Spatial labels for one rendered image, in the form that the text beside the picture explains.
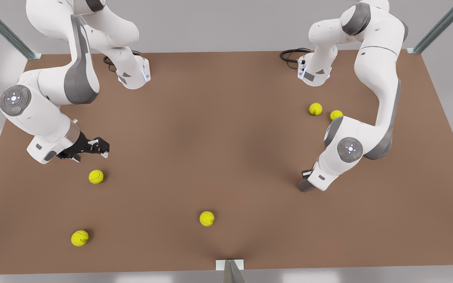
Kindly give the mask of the silver frame post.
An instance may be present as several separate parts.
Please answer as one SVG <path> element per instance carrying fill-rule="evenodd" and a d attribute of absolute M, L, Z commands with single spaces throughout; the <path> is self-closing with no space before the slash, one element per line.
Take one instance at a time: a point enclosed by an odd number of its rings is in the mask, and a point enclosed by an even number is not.
<path fill-rule="evenodd" d="M 0 35 L 13 45 L 27 60 L 39 60 L 42 58 L 41 53 L 34 53 L 1 19 Z"/>
<path fill-rule="evenodd" d="M 453 7 L 431 28 L 431 30 L 413 48 L 407 48 L 408 54 L 422 54 L 453 23 Z"/>
<path fill-rule="evenodd" d="M 216 260 L 215 268 L 217 271 L 223 271 L 223 283 L 246 283 L 241 274 L 244 270 L 243 259 Z"/>

